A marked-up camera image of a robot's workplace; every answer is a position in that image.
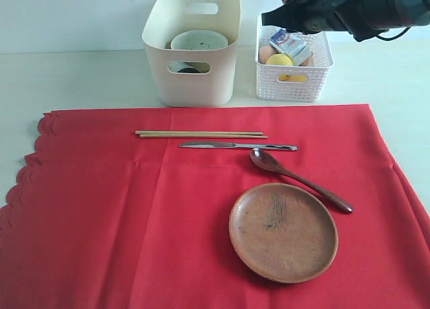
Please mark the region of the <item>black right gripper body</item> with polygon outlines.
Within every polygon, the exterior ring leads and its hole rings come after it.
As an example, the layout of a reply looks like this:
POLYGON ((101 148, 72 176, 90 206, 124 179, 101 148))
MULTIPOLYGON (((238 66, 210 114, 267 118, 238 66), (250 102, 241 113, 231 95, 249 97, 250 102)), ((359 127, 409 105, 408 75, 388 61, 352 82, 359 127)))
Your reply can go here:
POLYGON ((336 14, 336 1, 289 0, 273 11, 262 13, 261 24, 302 34, 346 32, 347 27, 336 14))

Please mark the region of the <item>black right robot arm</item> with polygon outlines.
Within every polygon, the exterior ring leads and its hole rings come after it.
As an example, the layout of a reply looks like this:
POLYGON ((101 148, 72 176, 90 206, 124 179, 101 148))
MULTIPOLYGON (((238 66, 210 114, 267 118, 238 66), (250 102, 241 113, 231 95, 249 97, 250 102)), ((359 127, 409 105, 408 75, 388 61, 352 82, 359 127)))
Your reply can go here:
POLYGON ((396 37, 381 34, 429 25, 429 0, 285 0, 281 7, 262 13, 261 24, 302 34, 348 32, 358 42, 391 41, 396 37))

